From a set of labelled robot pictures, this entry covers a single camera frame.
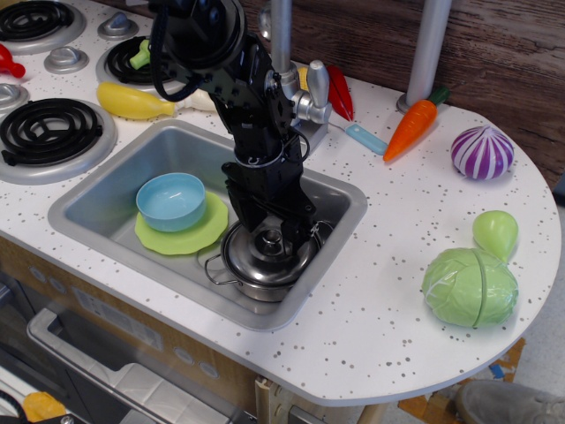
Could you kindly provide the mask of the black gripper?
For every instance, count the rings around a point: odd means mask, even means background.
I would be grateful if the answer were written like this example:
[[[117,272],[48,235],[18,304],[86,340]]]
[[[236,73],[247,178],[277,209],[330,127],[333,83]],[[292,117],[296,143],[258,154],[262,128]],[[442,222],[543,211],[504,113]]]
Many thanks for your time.
[[[285,153],[271,163],[222,165],[231,205],[239,222],[253,232],[269,215],[280,220],[283,241],[296,253],[317,232],[316,207],[301,186],[304,157]]]

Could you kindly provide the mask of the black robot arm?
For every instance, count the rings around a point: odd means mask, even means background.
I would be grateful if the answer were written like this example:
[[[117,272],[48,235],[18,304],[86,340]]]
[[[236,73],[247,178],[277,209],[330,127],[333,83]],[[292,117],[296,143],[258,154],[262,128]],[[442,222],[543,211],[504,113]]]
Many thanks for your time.
[[[239,222],[254,231],[268,216],[280,220],[291,253],[312,236],[316,208],[300,180],[305,155],[291,126],[293,101],[237,1],[152,1],[150,69],[158,94],[180,102],[209,94],[235,141],[222,166]]]

